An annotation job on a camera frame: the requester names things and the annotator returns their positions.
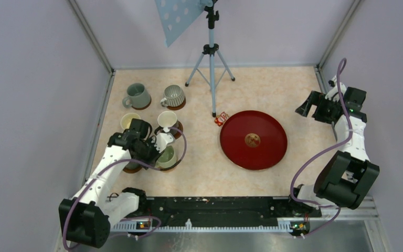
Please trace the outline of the cream ceramic mug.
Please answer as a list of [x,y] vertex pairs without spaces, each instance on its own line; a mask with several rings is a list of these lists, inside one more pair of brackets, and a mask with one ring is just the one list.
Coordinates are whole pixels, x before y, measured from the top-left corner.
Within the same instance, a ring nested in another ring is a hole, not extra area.
[[120,127],[123,130],[128,129],[133,119],[141,119],[141,117],[133,112],[125,114],[120,120]]

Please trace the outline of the dark green mug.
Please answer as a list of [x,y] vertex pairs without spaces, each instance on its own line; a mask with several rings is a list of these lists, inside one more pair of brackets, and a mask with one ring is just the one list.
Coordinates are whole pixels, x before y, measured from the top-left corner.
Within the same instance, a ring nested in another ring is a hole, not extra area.
[[125,167],[127,167],[128,169],[134,169],[137,168],[138,166],[140,166],[138,163],[129,162]]

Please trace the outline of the white faceted cup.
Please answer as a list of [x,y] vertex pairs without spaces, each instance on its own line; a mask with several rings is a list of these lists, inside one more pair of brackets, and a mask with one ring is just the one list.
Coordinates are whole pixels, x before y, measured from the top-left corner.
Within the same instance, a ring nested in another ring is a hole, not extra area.
[[159,132],[171,133],[175,135],[177,131],[173,128],[178,127],[178,118],[173,111],[164,111],[157,117],[158,127],[154,130],[155,134]]

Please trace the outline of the light green mug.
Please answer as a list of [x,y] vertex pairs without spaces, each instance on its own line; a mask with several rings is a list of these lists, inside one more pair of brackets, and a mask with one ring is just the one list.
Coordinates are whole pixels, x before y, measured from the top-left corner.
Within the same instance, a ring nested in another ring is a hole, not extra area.
[[172,146],[168,146],[156,160],[155,167],[160,170],[170,170],[177,163],[177,153]]

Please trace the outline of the grey ceramic mug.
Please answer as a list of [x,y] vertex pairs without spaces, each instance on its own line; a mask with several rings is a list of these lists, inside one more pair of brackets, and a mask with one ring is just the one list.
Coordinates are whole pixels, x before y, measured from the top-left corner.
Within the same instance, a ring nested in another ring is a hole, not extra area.
[[131,108],[132,106],[141,108],[152,100],[150,94],[142,83],[131,84],[127,88],[126,93],[127,96],[122,100],[122,105],[125,108]]

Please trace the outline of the ribbed grey white cup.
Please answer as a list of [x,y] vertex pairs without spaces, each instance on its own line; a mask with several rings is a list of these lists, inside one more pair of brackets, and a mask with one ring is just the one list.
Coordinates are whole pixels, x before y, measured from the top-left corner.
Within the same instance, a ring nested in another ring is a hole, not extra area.
[[185,94],[180,86],[170,85],[165,88],[160,103],[163,107],[178,107],[184,103],[185,99]]

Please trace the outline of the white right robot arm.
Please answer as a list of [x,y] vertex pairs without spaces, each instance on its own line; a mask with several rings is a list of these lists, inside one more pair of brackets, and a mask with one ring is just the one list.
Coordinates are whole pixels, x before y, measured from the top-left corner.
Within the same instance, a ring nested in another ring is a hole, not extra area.
[[344,108],[337,88],[333,88],[327,94],[312,91],[296,109],[296,113],[306,117],[315,105],[313,118],[333,126],[339,146],[315,184],[301,185],[287,201],[287,210],[293,216],[301,216],[308,206],[356,209],[379,175],[379,166],[369,160],[365,150],[367,116],[361,108],[366,92],[352,87],[343,87],[342,91]]

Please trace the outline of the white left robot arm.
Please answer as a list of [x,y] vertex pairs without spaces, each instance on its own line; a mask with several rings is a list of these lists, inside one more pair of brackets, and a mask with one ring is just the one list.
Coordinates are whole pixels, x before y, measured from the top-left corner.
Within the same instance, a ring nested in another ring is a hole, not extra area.
[[164,149],[175,141],[168,133],[151,134],[152,126],[148,122],[132,119],[127,129],[109,137],[101,161],[83,187],[59,204],[65,250],[72,251],[79,245],[100,248],[107,241],[110,229],[123,217],[130,213],[141,217],[146,213],[147,202],[135,193],[121,193],[109,203],[106,200],[127,165],[134,163],[139,168],[153,169]]

